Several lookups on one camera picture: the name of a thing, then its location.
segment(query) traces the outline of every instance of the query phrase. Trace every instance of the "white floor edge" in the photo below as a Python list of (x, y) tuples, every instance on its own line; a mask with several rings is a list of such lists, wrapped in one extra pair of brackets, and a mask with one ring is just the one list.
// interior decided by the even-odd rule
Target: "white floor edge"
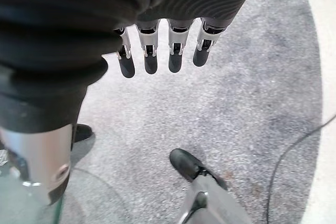
[[(323, 122), (336, 113), (336, 0), (309, 0), (320, 47)], [(336, 222), (336, 122), (321, 132), (317, 167), (301, 224)]]

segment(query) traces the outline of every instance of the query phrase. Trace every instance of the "black shoe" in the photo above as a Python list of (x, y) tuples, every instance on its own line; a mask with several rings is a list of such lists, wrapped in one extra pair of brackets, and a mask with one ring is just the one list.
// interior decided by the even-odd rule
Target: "black shoe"
[(93, 132), (90, 126), (78, 123), (77, 128), (76, 128), (76, 136), (74, 139), (74, 143), (88, 139), (92, 135), (93, 135)]
[(222, 189), (227, 190), (225, 181), (189, 152), (179, 148), (174, 149), (170, 152), (169, 159), (175, 170), (189, 182), (192, 182), (198, 175), (210, 174)]

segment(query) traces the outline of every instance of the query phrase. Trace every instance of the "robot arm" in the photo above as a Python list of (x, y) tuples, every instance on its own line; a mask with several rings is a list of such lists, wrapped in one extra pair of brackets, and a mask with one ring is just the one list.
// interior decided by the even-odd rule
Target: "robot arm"
[(193, 58), (202, 66), (244, 1), (0, 0), (0, 138), (23, 185), (45, 204), (64, 193), (82, 100), (107, 70), (101, 55), (118, 52), (122, 74), (135, 73), (126, 26), (136, 24), (153, 74), (159, 20), (169, 19), (169, 69), (178, 72), (193, 20), (202, 18)]

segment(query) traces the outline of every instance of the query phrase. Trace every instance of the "speckled gray carpet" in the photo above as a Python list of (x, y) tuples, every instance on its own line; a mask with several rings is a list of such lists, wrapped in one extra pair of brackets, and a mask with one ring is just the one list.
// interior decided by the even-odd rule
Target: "speckled gray carpet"
[[(160, 23), (155, 75), (144, 71), (134, 27), (135, 77), (124, 78), (116, 55), (106, 56), (109, 71), (89, 88), (79, 120), (96, 138), (75, 145), (61, 223), (175, 223), (188, 187), (168, 160), (176, 147), (222, 175), (254, 223), (265, 223), (275, 162), (321, 121), (309, 4), (247, 0), (201, 68), (192, 64), (199, 25), (193, 24), (177, 74), (168, 70), (166, 21)], [(299, 223), (318, 144), (318, 134), (308, 138), (280, 165), (270, 223)]]

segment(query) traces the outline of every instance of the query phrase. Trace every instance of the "wire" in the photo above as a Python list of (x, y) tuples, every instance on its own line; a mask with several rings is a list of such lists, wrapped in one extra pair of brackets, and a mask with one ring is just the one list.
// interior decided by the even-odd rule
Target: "wire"
[(310, 137), (311, 135), (313, 135), (314, 133), (320, 131), (322, 128), (326, 127), (329, 123), (331, 123), (334, 119), (336, 118), (336, 114), (329, 119), (325, 124), (322, 124), (320, 126), (318, 126), (317, 128), (315, 128), (314, 130), (308, 132), (306, 135), (304, 135), (303, 137), (297, 139), (294, 143), (292, 143), (283, 153), (282, 155), (279, 157), (278, 161), (275, 164), (275, 168), (273, 170), (272, 176), (271, 176), (271, 180), (269, 182), (269, 186), (268, 186), (268, 196), (267, 196), (267, 206), (266, 206), (266, 223), (269, 224), (269, 206), (270, 206), (270, 200), (271, 200), (271, 193), (272, 193), (272, 188), (273, 188), (273, 184), (274, 184), (274, 179), (275, 179), (275, 175), (277, 173), (278, 167), (281, 163), (282, 160), (284, 160), (284, 157), (298, 144), (300, 144), (302, 141), (304, 141), (305, 139), (307, 139), (308, 137)]

